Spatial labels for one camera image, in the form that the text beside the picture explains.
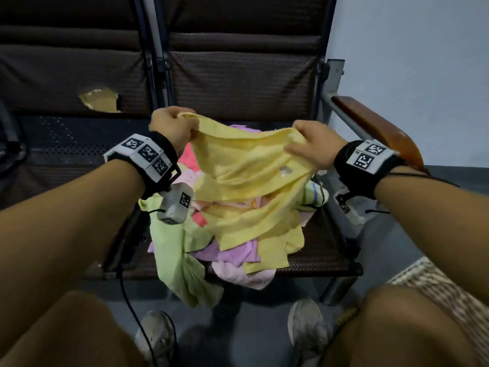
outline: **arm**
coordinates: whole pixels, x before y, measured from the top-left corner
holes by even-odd
[[[294,127],[308,143],[289,144],[285,150],[319,169],[331,168],[347,143],[317,121],[299,120]],[[419,173],[408,167],[393,172]],[[407,176],[383,178],[375,196],[438,268],[489,305],[488,197],[440,181]]]
[[[150,129],[177,151],[197,129],[194,119],[176,119],[178,107],[153,113]],[[84,270],[103,260],[142,196],[144,181],[122,160],[0,212],[0,355],[70,290]]]

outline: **striped cloth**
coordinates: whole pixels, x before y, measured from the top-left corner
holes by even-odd
[[[472,341],[481,365],[489,366],[489,307],[453,283],[427,257],[422,257],[388,283],[415,288],[453,314]]]

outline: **forearm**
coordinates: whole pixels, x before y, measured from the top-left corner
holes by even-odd
[[[133,166],[113,160],[0,213],[0,353],[103,259],[144,188]]]
[[[404,167],[393,172],[414,171]],[[405,176],[382,179],[375,195],[437,267],[489,304],[489,198]]]

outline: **sneaker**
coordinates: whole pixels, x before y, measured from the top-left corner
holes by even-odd
[[[287,326],[290,342],[303,361],[322,355],[333,337],[333,328],[324,322],[319,307],[311,299],[292,305]]]
[[[141,320],[141,326],[150,341],[158,363],[157,367],[168,366],[176,342],[175,328],[168,314],[151,310]],[[141,329],[136,333],[134,342],[144,360],[152,363],[151,351]]]

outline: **brown armrest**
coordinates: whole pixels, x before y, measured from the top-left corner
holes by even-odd
[[[409,166],[429,174],[414,141],[396,125],[349,96],[334,96],[332,101],[372,138],[400,152]]]

